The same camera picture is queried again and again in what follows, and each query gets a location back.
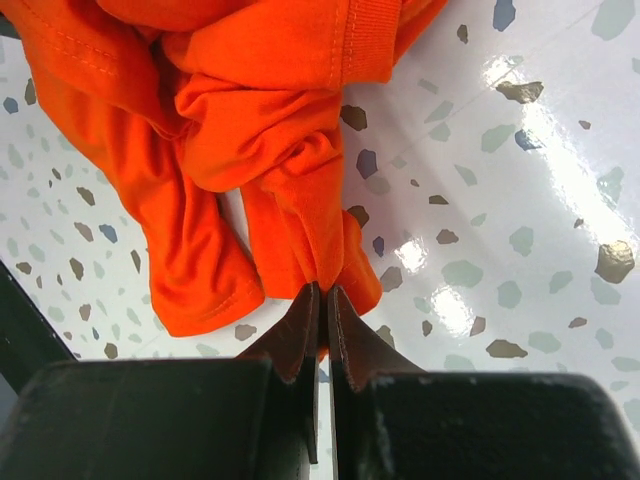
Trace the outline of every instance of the orange fabric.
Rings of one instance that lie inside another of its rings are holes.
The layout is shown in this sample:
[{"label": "orange fabric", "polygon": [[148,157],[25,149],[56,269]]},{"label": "orange fabric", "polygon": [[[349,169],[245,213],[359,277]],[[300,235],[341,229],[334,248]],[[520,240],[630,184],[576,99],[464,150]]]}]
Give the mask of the orange fabric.
[{"label": "orange fabric", "polygon": [[[148,241],[153,306],[206,333],[307,282],[381,287],[341,207],[341,90],[386,82],[446,0],[0,0],[38,98]],[[255,266],[215,193],[240,188]]]}]

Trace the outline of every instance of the orange shirt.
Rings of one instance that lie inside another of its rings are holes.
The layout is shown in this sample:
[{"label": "orange shirt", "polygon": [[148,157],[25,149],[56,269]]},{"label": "orange shirt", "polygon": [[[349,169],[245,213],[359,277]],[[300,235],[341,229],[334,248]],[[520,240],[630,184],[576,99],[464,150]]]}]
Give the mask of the orange shirt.
[{"label": "orange shirt", "polygon": [[[318,281],[381,287],[341,207],[341,90],[386,82],[446,0],[0,0],[40,105],[147,238],[153,306],[206,333]],[[253,262],[215,193],[240,188]]]}]

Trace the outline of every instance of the orange cloth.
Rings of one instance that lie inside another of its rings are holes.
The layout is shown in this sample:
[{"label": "orange cloth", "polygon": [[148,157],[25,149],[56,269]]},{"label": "orange cloth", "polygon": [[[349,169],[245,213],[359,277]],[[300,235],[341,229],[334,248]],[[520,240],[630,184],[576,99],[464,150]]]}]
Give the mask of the orange cloth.
[{"label": "orange cloth", "polygon": [[[0,0],[40,104],[147,238],[153,306],[206,333],[317,280],[381,287],[341,207],[341,90],[386,82],[446,0]],[[255,266],[214,193],[240,188]]]}]

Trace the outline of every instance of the speckled tabletop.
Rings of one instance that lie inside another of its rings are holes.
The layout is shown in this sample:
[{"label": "speckled tabletop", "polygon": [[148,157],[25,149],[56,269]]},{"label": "speckled tabletop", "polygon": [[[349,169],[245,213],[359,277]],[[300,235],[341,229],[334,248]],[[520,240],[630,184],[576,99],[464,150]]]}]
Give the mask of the speckled tabletop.
[{"label": "speckled tabletop", "polygon": [[[452,0],[342,119],[344,205],[385,287],[369,325],[430,370],[585,373],[640,444],[635,3]],[[18,41],[0,97],[0,256],[78,358],[235,355],[286,310],[169,337],[139,227],[39,109]]]}]

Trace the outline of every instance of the brown spot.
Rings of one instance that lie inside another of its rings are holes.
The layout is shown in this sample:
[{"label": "brown spot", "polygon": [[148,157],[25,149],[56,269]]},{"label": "brown spot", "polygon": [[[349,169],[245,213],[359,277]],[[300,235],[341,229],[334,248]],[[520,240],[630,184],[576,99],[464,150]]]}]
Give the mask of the brown spot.
[{"label": "brown spot", "polygon": [[93,193],[91,192],[91,190],[84,187],[78,187],[76,188],[76,191],[80,194],[82,199],[92,207],[96,204],[96,200],[95,198],[93,198]]},{"label": "brown spot", "polygon": [[133,260],[133,265],[136,267],[138,273],[140,273],[140,255],[135,250],[131,250],[131,260]]},{"label": "brown spot", "polygon": [[382,283],[382,289],[385,292],[395,290],[402,285],[402,271],[399,267],[389,267],[380,277],[380,283]]},{"label": "brown spot", "polygon": [[91,316],[91,305],[85,303],[78,309],[78,312],[80,313],[80,318],[86,322]]},{"label": "brown spot", "polygon": [[569,323],[569,328],[584,327],[586,324],[587,324],[586,318],[576,317],[573,320],[571,320],[571,323]]},{"label": "brown spot", "polygon": [[360,107],[344,105],[340,109],[340,118],[357,132],[367,128],[367,113]]},{"label": "brown spot", "polygon": [[36,103],[36,88],[32,79],[27,80],[27,86],[24,89],[24,101],[27,102],[27,105]]},{"label": "brown spot", "polygon": [[535,102],[544,86],[542,82],[531,82],[516,85],[511,82],[505,81],[499,83],[496,90],[503,94],[507,100],[515,100],[516,102],[524,105],[525,103]]},{"label": "brown spot", "polygon": [[78,280],[82,280],[82,277],[84,277],[84,265],[75,258],[69,260],[69,265],[71,265],[71,270],[73,270],[73,274],[76,278]]},{"label": "brown spot", "polygon": [[449,205],[449,202],[447,202],[442,195],[431,195],[429,197],[429,204],[431,204],[431,205]]},{"label": "brown spot", "polygon": [[29,262],[16,263],[16,268],[25,275],[29,275],[31,273],[31,264]]},{"label": "brown spot", "polygon": [[351,215],[355,217],[360,225],[360,228],[364,227],[369,221],[369,214],[362,205],[354,205],[347,210]]},{"label": "brown spot", "polygon": [[93,232],[91,231],[91,228],[81,222],[75,222],[73,226],[76,227],[76,230],[78,230],[80,235],[82,235],[87,242],[93,242]]},{"label": "brown spot", "polygon": [[383,325],[376,330],[376,333],[381,339],[387,342],[391,348],[396,348],[396,343],[393,341],[393,336],[391,335],[391,329],[389,327]]},{"label": "brown spot", "polygon": [[118,358],[118,347],[116,347],[113,343],[107,343],[104,347],[104,354],[109,360]]},{"label": "brown spot", "polygon": [[627,242],[617,242],[600,245],[598,264],[595,272],[609,283],[620,283],[636,266],[633,251]]},{"label": "brown spot", "polygon": [[529,355],[529,352],[517,344],[502,339],[491,342],[486,350],[493,358],[524,358]]},{"label": "brown spot", "polygon": [[480,335],[482,332],[484,332],[485,328],[487,328],[487,319],[484,317],[476,317],[476,319],[473,321],[473,327],[471,327],[469,336],[475,337],[476,335]]},{"label": "brown spot", "polygon": [[458,30],[456,31],[456,35],[458,36],[460,41],[465,45],[469,43],[469,29],[467,28],[466,25],[460,25],[458,27]]},{"label": "brown spot", "polygon": [[425,320],[422,322],[422,335],[428,337],[429,334],[433,331],[433,325],[429,320]]},{"label": "brown spot", "polygon": [[251,337],[254,333],[256,333],[258,329],[253,325],[236,325],[236,339],[244,342],[249,337]]},{"label": "brown spot", "polygon": [[457,243],[460,239],[451,230],[443,229],[440,230],[440,233],[436,237],[436,240],[440,245],[448,245],[450,243]]}]

